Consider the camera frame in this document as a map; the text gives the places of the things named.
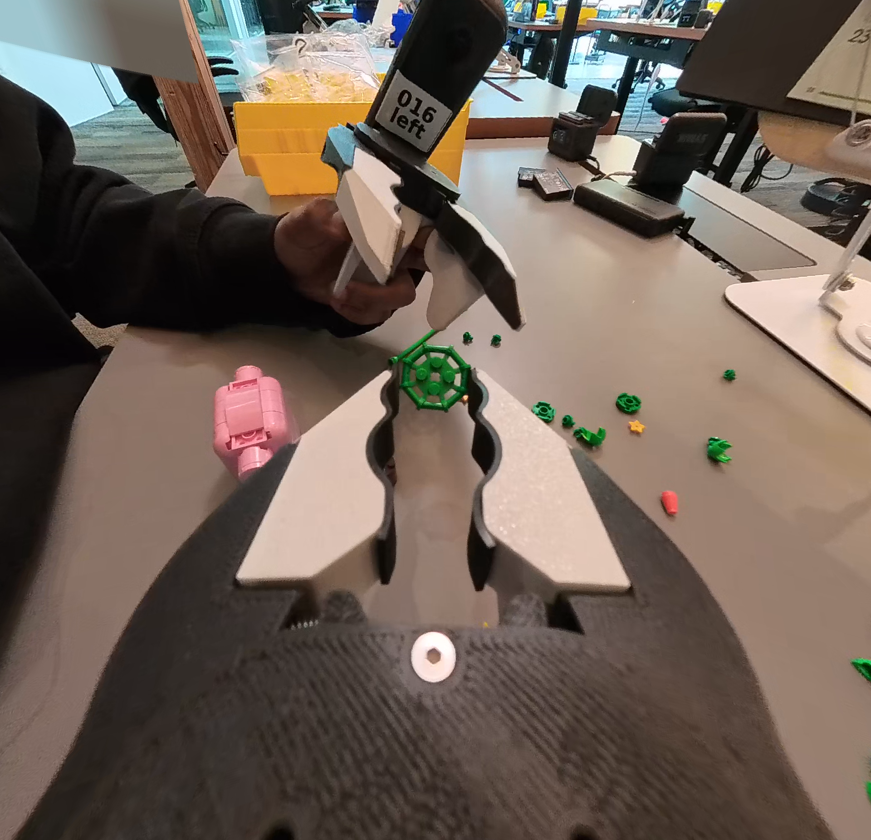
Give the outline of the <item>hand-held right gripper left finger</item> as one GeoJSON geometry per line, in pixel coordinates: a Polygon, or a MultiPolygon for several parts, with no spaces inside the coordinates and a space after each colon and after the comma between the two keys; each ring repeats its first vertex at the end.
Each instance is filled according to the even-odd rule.
{"type": "Polygon", "coordinates": [[[301,436],[236,573],[239,586],[289,587],[321,602],[390,583],[398,393],[396,372],[383,371],[301,436]]]}

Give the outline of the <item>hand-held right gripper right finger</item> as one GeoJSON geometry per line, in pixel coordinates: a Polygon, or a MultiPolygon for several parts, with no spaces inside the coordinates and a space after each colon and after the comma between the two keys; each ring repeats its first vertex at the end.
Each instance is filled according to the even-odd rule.
{"type": "Polygon", "coordinates": [[[536,595],[625,595],[631,583],[570,446],[484,371],[472,370],[468,569],[502,605],[536,595]]]}

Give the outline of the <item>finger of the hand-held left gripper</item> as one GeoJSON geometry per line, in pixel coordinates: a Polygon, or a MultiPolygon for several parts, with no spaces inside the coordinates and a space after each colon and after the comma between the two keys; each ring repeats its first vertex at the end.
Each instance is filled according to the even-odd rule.
{"type": "Polygon", "coordinates": [[[354,150],[352,166],[342,174],[335,197],[352,239],[333,287],[336,297],[346,290],[360,265],[377,284],[385,285],[392,277],[403,238],[401,203],[395,192],[399,186],[396,171],[365,149],[354,150]]]}
{"type": "Polygon", "coordinates": [[[510,329],[525,326],[517,273],[507,251],[480,220],[457,203],[445,204],[425,245],[432,278],[427,320],[443,331],[486,297],[510,329]]]}

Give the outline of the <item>green toy bar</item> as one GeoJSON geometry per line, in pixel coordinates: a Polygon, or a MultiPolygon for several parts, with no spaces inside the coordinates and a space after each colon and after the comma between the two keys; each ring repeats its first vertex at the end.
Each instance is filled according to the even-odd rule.
{"type": "Polygon", "coordinates": [[[430,342],[430,339],[437,334],[436,330],[430,329],[424,336],[419,338],[412,345],[409,345],[405,350],[398,353],[395,356],[392,356],[388,360],[389,366],[395,366],[397,363],[403,362],[408,357],[416,354],[424,345],[427,345],[430,342]]]}

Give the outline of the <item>green web toy piece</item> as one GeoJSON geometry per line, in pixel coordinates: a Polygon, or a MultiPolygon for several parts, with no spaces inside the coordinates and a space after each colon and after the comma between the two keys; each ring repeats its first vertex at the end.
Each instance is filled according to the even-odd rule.
{"type": "Polygon", "coordinates": [[[417,410],[450,411],[468,393],[472,367],[451,345],[424,345],[396,364],[400,389],[417,410]]]}

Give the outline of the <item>person's left forearm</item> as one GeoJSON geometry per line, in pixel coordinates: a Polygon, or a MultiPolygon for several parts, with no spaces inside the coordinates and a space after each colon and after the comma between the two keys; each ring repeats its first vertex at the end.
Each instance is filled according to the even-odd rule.
{"type": "Polygon", "coordinates": [[[295,290],[274,247],[283,215],[197,190],[151,194],[78,165],[60,198],[49,289],[96,325],[205,332],[256,323],[340,337],[376,327],[295,290]]]}

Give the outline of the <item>person's left hand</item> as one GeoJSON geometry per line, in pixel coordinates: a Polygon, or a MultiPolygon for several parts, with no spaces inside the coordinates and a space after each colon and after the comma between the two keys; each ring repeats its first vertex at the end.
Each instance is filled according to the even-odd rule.
{"type": "Polygon", "coordinates": [[[419,230],[387,284],[351,281],[339,295],[333,294],[334,283],[353,244],[334,199],[318,197],[283,215],[274,247],[303,298],[328,306],[352,323],[379,325],[415,301],[415,273],[427,269],[423,249],[431,233],[430,226],[419,230]]]}

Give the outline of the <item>yellow plastic bin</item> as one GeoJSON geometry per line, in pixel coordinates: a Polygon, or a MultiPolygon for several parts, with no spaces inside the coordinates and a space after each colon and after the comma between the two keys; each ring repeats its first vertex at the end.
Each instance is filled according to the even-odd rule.
{"type": "Polygon", "coordinates": [[[241,168],[270,196],[333,194],[338,177],[321,161],[328,130],[361,122],[367,111],[367,103],[236,102],[241,168]]]}

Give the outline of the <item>black charging case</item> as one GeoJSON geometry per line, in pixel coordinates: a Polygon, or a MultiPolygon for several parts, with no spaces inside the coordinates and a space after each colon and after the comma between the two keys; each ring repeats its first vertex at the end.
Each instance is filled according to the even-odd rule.
{"type": "Polygon", "coordinates": [[[560,112],[550,125],[548,152],[564,161],[591,157],[596,138],[611,135],[617,94],[609,88],[588,85],[574,110],[560,112]]]}

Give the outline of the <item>black power bank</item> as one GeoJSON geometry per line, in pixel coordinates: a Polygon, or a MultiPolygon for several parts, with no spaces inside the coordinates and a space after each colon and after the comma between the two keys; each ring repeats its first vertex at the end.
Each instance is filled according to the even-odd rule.
{"type": "Polygon", "coordinates": [[[572,201],[579,208],[645,239],[672,233],[686,220],[679,206],[610,178],[577,185],[572,201]]]}

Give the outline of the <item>black charging dock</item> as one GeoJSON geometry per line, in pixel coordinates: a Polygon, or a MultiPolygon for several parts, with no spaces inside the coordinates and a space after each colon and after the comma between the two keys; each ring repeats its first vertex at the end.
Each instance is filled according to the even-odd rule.
{"type": "Polygon", "coordinates": [[[683,112],[671,116],[655,140],[641,143],[631,185],[656,194],[684,187],[691,173],[723,138],[726,123],[726,115],[721,112],[683,112]]]}

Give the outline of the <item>white desk stand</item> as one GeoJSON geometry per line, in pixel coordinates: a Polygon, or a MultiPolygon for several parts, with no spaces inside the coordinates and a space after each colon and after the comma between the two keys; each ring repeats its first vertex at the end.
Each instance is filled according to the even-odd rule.
{"type": "MultiPolygon", "coordinates": [[[[870,121],[848,127],[762,113],[768,149],[786,162],[869,185],[870,121]]],[[[735,283],[727,303],[864,410],[870,410],[870,282],[854,271],[869,214],[827,275],[735,283]]]]}

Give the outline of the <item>person in black jacket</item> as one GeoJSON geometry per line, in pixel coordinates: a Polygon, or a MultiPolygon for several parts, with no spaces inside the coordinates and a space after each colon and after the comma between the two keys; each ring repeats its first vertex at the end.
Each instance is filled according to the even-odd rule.
{"type": "Polygon", "coordinates": [[[53,152],[71,134],[46,103],[7,79],[1,102],[2,649],[47,529],[71,426],[102,367],[98,350],[38,275],[52,220],[40,215],[53,152]]]}

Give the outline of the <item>black sandal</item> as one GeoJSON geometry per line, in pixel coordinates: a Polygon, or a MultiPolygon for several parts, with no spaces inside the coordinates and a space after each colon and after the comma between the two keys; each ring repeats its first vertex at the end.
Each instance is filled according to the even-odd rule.
{"type": "Polygon", "coordinates": [[[828,177],[807,186],[800,197],[803,209],[818,215],[863,215],[870,201],[870,186],[843,177],[828,177]]]}

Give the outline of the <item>wooden post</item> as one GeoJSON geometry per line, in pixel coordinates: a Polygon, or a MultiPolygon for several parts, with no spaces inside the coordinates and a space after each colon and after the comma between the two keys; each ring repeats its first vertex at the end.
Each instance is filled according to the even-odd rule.
{"type": "Polygon", "coordinates": [[[196,186],[206,192],[236,144],[190,4],[179,3],[197,79],[190,83],[155,77],[154,81],[196,186]]]}

